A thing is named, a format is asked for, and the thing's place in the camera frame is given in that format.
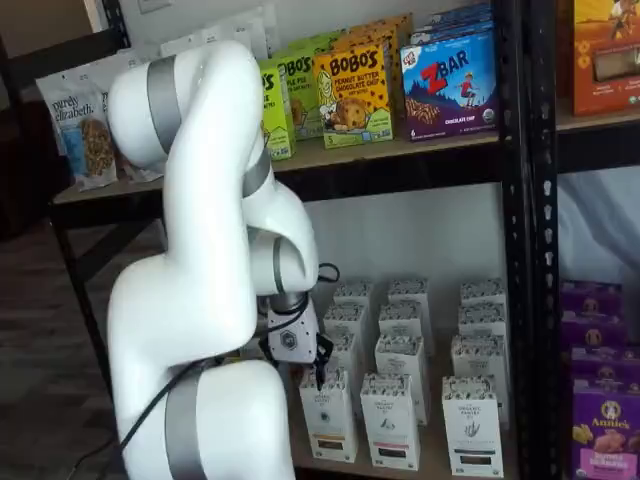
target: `bobo's peanut butter chocolate chip box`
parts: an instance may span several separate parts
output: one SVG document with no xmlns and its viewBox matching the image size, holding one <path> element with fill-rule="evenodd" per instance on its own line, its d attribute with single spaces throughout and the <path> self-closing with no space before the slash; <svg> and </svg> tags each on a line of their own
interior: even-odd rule
<svg viewBox="0 0 640 480">
<path fill-rule="evenodd" d="M 577 378 L 573 382 L 571 478 L 638 478 L 640 385 Z"/>
<path fill-rule="evenodd" d="M 393 138 L 389 70 L 386 41 L 314 57 L 326 148 Z"/>
</svg>

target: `black shelf post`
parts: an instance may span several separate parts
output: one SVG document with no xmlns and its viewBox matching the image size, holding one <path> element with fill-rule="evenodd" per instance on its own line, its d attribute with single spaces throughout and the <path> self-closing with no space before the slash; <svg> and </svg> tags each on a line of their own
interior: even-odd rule
<svg viewBox="0 0 640 480">
<path fill-rule="evenodd" d="M 538 409 L 533 382 L 533 247 L 530 165 L 526 136 L 527 96 L 524 83 L 522 6 L 520 0 L 494 0 L 496 75 L 500 88 L 500 142 L 504 165 L 502 207 L 509 289 L 509 341 L 516 412 L 519 478 L 540 476 Z"/>
<path fill-rule="evenodd" d="M 529 0 L 529 146 L 534 199 L 534 321 L 540 478 L 560 479 L 558 197 L 555 88 L 555 1 Z"/>
</svg>

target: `snack box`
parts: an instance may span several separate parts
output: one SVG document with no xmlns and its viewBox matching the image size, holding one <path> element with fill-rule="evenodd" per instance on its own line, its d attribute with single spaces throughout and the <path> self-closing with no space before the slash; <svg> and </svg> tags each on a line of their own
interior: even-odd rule
<svg viewBox="0 0 640 480">
<path fill-rule="evenodd" d="M 560 348 L 569 352 L 572 346 L 624 347 L 627 325 L 619 317 L 582 315 L 565 311 L 560 323 Z"/>
<path fill-rule="evenodd" d="M 297 140 L 322 136 L 323 121 L 320 118 L 311 62 L 316 53 L 326 49 L 327 47 L 319 44 L 309 45 L 296 50 L 280 51 L 273 56 L 287 72 L 291 115 Z"/>
<path fill-rule="evenodd" d="M 283 160 L 296 151 L 286 69 L 278 60 L 265 60 L 259 65 L 264 89 L 262 130 L 265 145 L 272 160 Z"/>
<path fill-rule="evenodd" d="M 451 361 L 456 377 L 493 377 L 498 395 L 500 424 L 509 428 L 509 379 L 504 337 L 456 335 L 451 342 Z"/>
<path fill-rule="evenodd" d="M 395 300 L 383 305 L 378 317 L 383 335 L 422 337 L 422 309 L 415 300 Z"/>
<path fill-rule="evenodd" d="M 366 45 L 376 41 L 386 41 L 389 46 L 389 64 L 391 65 L 391 108 L 400 118 L 404 114 L 404 97 L 402 92 L 402 68 L 400 67 L 399 30 L 393 25 L 384 28 L 371 28 L 340 37 L 331 44 L 331 50 L 348 50 L 357 45 Z"/>
<path fill-rule="evenodd" d="M 355 348 L 358 363 L 364 365 L 366 370 L 375 365 L 373 350 L 369 350 L 367 339 L 367 310 L 356 302 L 343 302 L 332 304 L 324 314 L 322 323 L 325 332 L 331 335 L 354 335 Z"/>
<path fill-rule="evenodd" d="M 504 352 L 507 363 L 507 379 L 511 379 L 509 335 L 507 331 L 507 313 L 503 303 L 480 302 L 458 307 L 458 331 L 460 335 L 486 336 L 496 335 L 504 340 Z"/>
<path fill-rule="evenodd" d="M 428 31 L 419 31 L 411 34 L 411 45 L 421 45 L 429 42 L 436 42 L 461 35 L 469 35 L 479 30 L 493 28 L 493 20 L 489 19 L 483 22 L 474 22 L 462 25 L 454 25 L 450 28 L 434 29 Z"/>
<path fill-rule="evenodd" d="M 622 286 L 616 283 L 564 280 L 560 285 L 562 310 L 585 315 L 622 315 Z"/>
<path fill-rule="evenodd" d="M 300 398 L 313 456 L 353 463 L 358 453 L 358 435 L 345 370 L 328 369 L 320 391 L 315 373 L 307 370 L 300 382 Z"/>
<path fill-rule="evenodd" d="M 475 5 L 427 15 L 425 27 L 432 26 L 441 28 L 449 24 L 477 20 L 486 14 L 491 14 L 491 3 L 476 3 Z"/>
<path fill-rule="evenodd" d="M 638 383 L 574 379 L 571 452 L 572 479 L 638 478 Z"/>
<path fill-rule="evenodd" d="M 393 279 L 389 282 L 387 291 L 389 302 L 398 300 L 413 300 L 420 303 L 422 310 L 422 337 L 424 337 L 424 350 L 428 356 L 435 354 L 436 345 L 431 329 L 431 313 L 429 311 L 429 279 L 409 278 Z"/>
<path fill-rule="evenodd" d="M 386 40 L 314 57 L 326 148 L 393 139 Z"/>
<path fill-rule="evenodd" d="M 376 366 L 380 373 L 411 376 L 411 397 L 418 425 L 427 425 L 431 413 L 429 376 L 422 337 L 380 335 L 376 344 Z"/>
<path fill-rule="evenodd" d="M 349 377 L 351 386 L 351 403 L 356 416 L 362 418 L 362 405 L 360 404 L 360 389 L 364 372 L 363 365 L 358 357 L 356 336 L 352 333 L 339 333 L 339 330 L 327 330 L 326 335 L 333 341 L 333 352 L 327 364 L 327 368 L 344 368 Z"/>
<path fill-rule="evenodd" d="M 411 141 L 496 128 L 493 30 L 401 50 Z"/>
<path fill-rule="evenodd" d="M 640 381 L 640 348 L 573 347 L 571 375 Z"/>
<path fill-rule="evenodd" d="M 394 17 L 381 18 L 380 20 L 375 20 L 363 25 L 356 25 L 351 27 L 349 32 L 360 33 L 366 30 L 385 28 L 388 26 L 393 26 L 398 29 L 398 41 L 402 47 L 407 44 L 409 37 L 411 36 L 411 32 L 413 32 L 413 14 L 405 13 Z"/>
<path fill-rule="evenodd" d="M 360 398 L 373 466 L 418 470 L 420 437 L 411 377 L 368 373 Z"/>
<path fill-rule="evenodd" d="M 444 377 L 442 408 L 451 473 L 502 478 L 502 444 L 493 379 Z"/>
<path fill-rule="evenodd" d="M 573 1 L 573 113 L 640 105 L 640 17 L 635 0 Z"/>
</svg>

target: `black cable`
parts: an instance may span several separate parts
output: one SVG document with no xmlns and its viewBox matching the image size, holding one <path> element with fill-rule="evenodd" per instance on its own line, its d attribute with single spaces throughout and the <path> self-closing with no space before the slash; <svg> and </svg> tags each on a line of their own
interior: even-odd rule
<svg viewBox="0 0 640 480">
<path fill-rule="evenodd" d="M 118 446 L 118 448 L 116 448 L 114 452 L 111 454 L 106 465 L 103 467 L 102 471 L 98 475 L 97 480 L 103 480 L 105 478 L 105 475 L 108 473 L 109 468 L 111 467 L 113 462 L 118 458 L 118 454 L 122 454 L 122 452 L 124 452 L 124 449 L 127 448 L 127 445 L 129 445 L 129 442 L 131 442 L 131 439 L 140 428 L 140 425 L 142 425 L 142 423 L 147 419 L 147 417 L 156 407 L 158 402 L 160 402 L 160 400 L 162 400 L 165 395 L 167 395 L 171 390 L 173 390 L 173 388 L 180 382 L 180 380 L 182 380 L 185 377 L 187 373 L 189 373 L 191 370 L 195 369 L 199 365 L 202 365 L 206 361 L 207 359 L 191 362 L 182 370 L 180 370 L 175 377 L 169 380 L 164 387 L 162 387 L 162 389 L 156 394 L 156 396 L 153 397 L 153 400 L 151 400 L 151 402 L 149 402 L 147 407 L 142 411 L 142 413 L 138 417 L 138 420 L 136 420 L 136 423 L 134 423 L 133 426 L 129 429 L 129 432 L 127 432 L 122 442 L 120 442 L 120 445 Z"/>
</svg>

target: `cookie image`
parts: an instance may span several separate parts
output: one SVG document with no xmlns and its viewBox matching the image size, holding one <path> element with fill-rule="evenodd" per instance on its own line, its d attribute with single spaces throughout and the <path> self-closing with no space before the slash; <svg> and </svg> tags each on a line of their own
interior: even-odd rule
<svg viewBox="0 0 640 480">
<path fill-rule="evenodd" d="M 367 123 L 367 105 L 359 98 L 345 98 L 338 102 L 336 112 L 341 124 L 348 130 L 364 128 Z"/>
<path fill-rule="evenodd" d="M 602 334 L 599 330 L 592 328 L 584 336 L 587 345 L 600 345 L 602 343 Z"/>
<path fill-rule="evenodd" d="M 81 125 L 84 156 L 90 175 L 101 175 L 115 161 L 107 126 L 100 120 L 88 118 Z"/>
<path fill-rule="evenodd" d="M 302 125 L 304 121 L 304 105 L 298 98 L 291 99 L 291 114 L 293 115 L 293 124 Z"/>
</svg>

